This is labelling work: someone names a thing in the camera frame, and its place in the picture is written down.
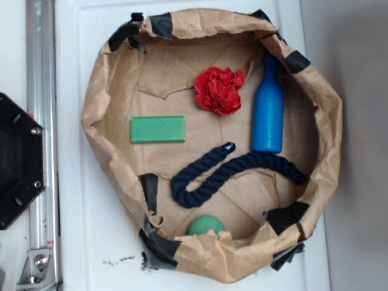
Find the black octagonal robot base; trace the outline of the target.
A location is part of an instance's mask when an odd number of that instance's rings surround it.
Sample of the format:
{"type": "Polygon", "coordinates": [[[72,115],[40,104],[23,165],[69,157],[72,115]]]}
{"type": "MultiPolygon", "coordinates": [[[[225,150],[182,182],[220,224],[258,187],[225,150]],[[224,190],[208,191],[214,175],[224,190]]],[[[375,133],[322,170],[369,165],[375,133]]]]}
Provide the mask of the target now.
{"type": "Polygon", "coordinates": [[[1,93],[1,230],[45,189],[44,129],[1,93]]]}

